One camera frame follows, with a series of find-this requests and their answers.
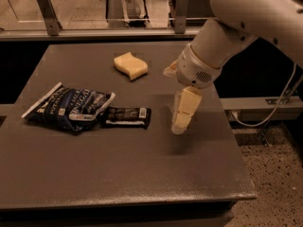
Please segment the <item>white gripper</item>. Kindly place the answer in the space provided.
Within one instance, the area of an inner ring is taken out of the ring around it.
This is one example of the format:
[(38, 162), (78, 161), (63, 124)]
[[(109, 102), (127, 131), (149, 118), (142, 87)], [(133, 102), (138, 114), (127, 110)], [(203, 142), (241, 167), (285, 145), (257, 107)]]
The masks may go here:
[(221, 68), (212, 68), (201, 61), (190, 44), (186, 45), (177, 61), (164, 69), (164, 76), (176, 76), (181, 84), (188, 86), (175, 94), (171, 120), (171, 131), (174, 134), (183, 134), (187, 130), (203, 98), (199, 89), (211, 85), (221, 72)]

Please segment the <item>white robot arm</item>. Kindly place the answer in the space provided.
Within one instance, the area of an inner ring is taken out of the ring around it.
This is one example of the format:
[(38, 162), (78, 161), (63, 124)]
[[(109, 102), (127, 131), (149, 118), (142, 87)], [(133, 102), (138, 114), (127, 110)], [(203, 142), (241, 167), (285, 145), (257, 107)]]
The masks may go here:
[(185, 88), (175, 95), (171, 130), (182, 134), (202, 101), (202, 90), (256, 39), (303, 66), (303, 0), (210, 0), (214, 13), (178, 59), (164, 70)]

